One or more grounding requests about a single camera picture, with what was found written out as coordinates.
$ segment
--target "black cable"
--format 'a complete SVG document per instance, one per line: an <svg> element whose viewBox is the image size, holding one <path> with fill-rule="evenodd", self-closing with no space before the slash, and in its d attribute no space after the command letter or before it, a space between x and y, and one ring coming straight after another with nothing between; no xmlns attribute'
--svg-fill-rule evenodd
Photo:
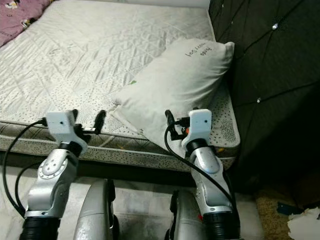
<svg viewBox="0 0 320 240"><path fill-rule="evenodd" d="M204 172L203 170L201 170L199 167L197 167L196 165L194 165L193 163L189 162L188 160L184 159L183 157L179 156L178 154L176 154L171 147L168 144L168 132L169 129L174 127L175 123L170 124L165 132L164 132L164 143L166 148L168 149L168 151L174 156L176 157L178 160L180 160L181 162L183 162L184 164L188 165L190 168L194 169L195 171L197 171L198 173L200 173L201 175L203 175L206 179L208 179L212 184L214 184L224 195L225 197L229 200L229 202L231 203L231 206L233 208L233 213L237 219L237 221L240 223L240 217L239 217L239 213L238 213L238 209L237 209L237 204L236 201L230 196L230 194L217 182L215 181L212 177L210 177L210 175L208 175L206 172Z"/></svg>
<svg viewBox="0 0 320 240"><path fill-rule="evenodd" d="M6 166L7 166L7 160L8 160L8 155L11 151L11 149L14 147L14 145L16 144L16 142L18 141L18 139L31 127L33 127L34 125L37 124L42 124L43 120L39 120L36 121L34 123L31 123L30 125L26 126L19 134L18 136L16 136L16 138L12 141L12 143L10 144L9 148L7 149L7 151L4 154L4 158L2 160L2 180L3 180L3 187L4 187L4 191L5 194L7 196L7 198L9 199L10 203L12 204L12 206L15 208L15 210L17 210L17 212L24 218L25 217L25 213L23 211L23 209L20 209L20 207L16 204L15 200L12 198L9 189L8 189L8 184L7 184L7 178L6 178Z"/></svg>
<svg viewBox="0 0 320 240"><path fill-rule="evenodd" d="M14 186L15 200L16 200L16 203L19 205L20 209L23 210L24 213L26 213L26 209L25 209L25 207L22 205L22 203L21 203L21 201L20 201L20 198L19 198L19 180L20 180L22 174L24 174L24 172L25 172L27 169L29 169L29 168L31 168L31 167L33 167L33 166L36 166L36 165L40 165L40 164L41 164L41 162L32 163L32 164L26 166L25 168L23 168L23 169L19 172L18 176L16 176L15 186Z"/></svg>

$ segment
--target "tufted headboard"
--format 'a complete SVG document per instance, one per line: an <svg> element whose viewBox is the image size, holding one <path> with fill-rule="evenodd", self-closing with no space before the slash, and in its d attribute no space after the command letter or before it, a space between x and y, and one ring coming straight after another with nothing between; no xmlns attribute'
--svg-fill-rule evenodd
<svg viewBox="0 0 320 240"><path fill-rule="evenodd" d="M241 137L238 190L320 164L320 1L212 0L217 42L235 43L225 76Z"/></svg>

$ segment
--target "pink blanket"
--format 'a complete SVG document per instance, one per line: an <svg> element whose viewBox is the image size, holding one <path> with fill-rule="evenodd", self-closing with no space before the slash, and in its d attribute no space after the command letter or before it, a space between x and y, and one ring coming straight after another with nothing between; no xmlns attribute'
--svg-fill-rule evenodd
<svg viewBox="0 0 320 240"><path fill-rule="evenodd" d="M40 18L53 0L0 0L0 47Z"/></svg>

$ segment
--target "bed frame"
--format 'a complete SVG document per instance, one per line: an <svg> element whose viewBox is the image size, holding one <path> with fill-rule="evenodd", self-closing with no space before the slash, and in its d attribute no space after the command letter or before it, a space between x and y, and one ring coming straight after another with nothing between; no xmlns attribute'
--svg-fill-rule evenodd
<svg viewBox="0 0 320 240"><path fill-rule="evenodd" d="M217 42L235 43L225 78L241 137L232 170L238 190L320 164L319 12L313 0L210 3Z"/></svg>

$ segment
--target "floor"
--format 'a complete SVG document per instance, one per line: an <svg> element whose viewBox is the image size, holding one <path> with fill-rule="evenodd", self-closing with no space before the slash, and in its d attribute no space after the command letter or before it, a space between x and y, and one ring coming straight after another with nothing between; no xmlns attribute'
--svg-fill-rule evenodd
<svg viewBox="0 0 320 240"><path fill-rule="evenodd" d="M14 189L19 171L20 168L7 168L10 190ZM35 176L35 170L27 170L20 179L19 195L24 205ZM73 238L82 203L90 185L96 180L97 178L92 177L79 177L71 185L58 239ZM113 207L120 223L120 240L163 240L172 220L169 211L171 194L174 190L187 188L121 180L115 180L114 184L116 198ZM7 200L2 181L0 191L0 240L18 239L23 219ZM245 240L263 240L263 229L253 197L237 194L236 199L241 220L241 237Z"/></svg>

